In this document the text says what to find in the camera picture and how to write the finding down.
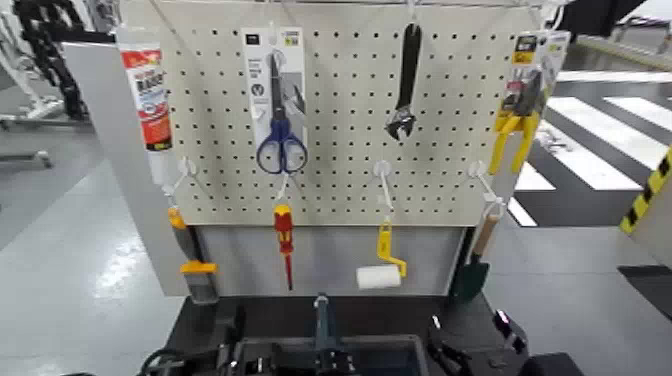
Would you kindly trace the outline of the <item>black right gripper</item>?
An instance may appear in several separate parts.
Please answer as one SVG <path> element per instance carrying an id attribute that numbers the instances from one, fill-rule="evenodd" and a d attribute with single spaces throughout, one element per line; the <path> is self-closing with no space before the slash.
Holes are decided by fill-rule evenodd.
<path id="1" fill-rule="evenodd" d="M 455 349 L 441 336 L 437 315 L 429 319 L 426 350 L 447 376 L 516 376 L 521 369 L 521 337 L 458 337 Z"/>

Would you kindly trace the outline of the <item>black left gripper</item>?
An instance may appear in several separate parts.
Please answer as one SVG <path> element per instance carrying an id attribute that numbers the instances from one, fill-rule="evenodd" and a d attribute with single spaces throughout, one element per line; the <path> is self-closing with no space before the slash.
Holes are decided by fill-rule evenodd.
<path id="1" fill-rule="evenodd" d="M 240 304 L 218 303 L 215 306 L 211 339 L 217 344 L 216 375 L 235 373 L 237 346 L 245 334 L 246 318 L 246 309 Z"/>

